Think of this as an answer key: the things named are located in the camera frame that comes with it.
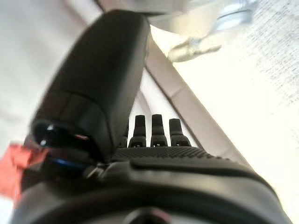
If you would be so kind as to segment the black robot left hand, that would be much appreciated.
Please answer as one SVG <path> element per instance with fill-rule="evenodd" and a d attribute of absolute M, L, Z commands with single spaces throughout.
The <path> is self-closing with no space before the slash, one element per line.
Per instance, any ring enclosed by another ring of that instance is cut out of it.
<path fill-rule="evenodd" d="M 114 10 L 79 38 L 31 122 L 46 157 L 25 170 L 14 224 L 288 224 L 255 171 L 192 147 L 179 119 L 128 120 L 140 87 L 150 25 Z"/>

